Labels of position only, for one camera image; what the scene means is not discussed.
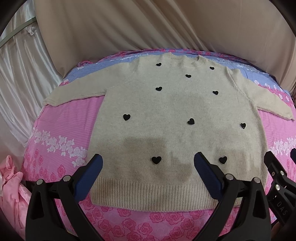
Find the beige sweater with black hearts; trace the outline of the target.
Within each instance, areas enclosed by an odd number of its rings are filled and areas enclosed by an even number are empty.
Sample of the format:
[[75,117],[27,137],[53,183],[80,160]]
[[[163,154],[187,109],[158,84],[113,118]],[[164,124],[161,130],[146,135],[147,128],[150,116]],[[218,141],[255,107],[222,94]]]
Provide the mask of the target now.
[[136,211],[214,207],[194,155],[225,173],[267,180],[267,141],[259,111],[294,121],[276,94],[198,56],[171,53],[118,63],[57,87],[44,103],[103,97],[88,147],[103,168],[91,201]]

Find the pink cloth pile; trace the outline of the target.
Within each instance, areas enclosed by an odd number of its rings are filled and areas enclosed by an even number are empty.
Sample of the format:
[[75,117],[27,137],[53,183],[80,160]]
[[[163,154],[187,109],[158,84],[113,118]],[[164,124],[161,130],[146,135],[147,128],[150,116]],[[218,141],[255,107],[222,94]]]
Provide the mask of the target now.
[[1,162],[1,210],[10,225],[25,240],[26,218],[31,192],[22,184],[23,172],[8,155]]

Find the pink floral bed sheet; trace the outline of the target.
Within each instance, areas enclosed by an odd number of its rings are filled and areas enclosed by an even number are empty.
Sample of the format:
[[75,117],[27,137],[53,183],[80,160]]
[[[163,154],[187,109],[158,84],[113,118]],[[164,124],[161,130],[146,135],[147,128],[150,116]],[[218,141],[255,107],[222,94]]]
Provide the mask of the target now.
[[[196,57],[203,55],[230,69],[239,69],[245,78],[266,88],[291,107],[295,107],[288,91],[283,90],[273,77],[246,64],[246,61],[226,54],[185,49],[156,49],[136,52],[121,52],[108,56],[97,63],[80,62],[62,81],[60,86],[77,78],[120,62],[131,62],[140,56],[175,55]],[[33,130],[23,158],[23,179],[47,183],[60,181],[72,175],[85,164],[91,131],[102,97],[72,101],[58,107],[43,107],[33,125]],[[295,163],[290,158],[295,148],[295,121],[287,121],[264,111],[261,117],[268,149],[273,152],[295,181]],[[80,202],[89,221],[105,240],[192,240],[205,224],[212,210],[190,212],[137,212],[120,208],[93,205],[89,196]]]

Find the white satin curtain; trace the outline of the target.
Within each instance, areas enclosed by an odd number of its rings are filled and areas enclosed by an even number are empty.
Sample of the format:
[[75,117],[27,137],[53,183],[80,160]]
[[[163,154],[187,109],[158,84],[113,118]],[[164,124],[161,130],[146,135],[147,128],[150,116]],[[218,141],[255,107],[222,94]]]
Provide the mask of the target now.
[[33,1],[12,16],[1,40],[1,158],[21,161],[42,102],[61,83],[43,41]]

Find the beige curtain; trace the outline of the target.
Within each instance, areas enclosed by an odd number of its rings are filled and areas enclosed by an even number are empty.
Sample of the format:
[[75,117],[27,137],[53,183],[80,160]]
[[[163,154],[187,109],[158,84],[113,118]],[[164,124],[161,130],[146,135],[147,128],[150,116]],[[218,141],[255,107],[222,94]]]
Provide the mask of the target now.
[[295,36],[269,1],[35,1],[56,70],[121,51],[183,48],[226,53],[295,89]]

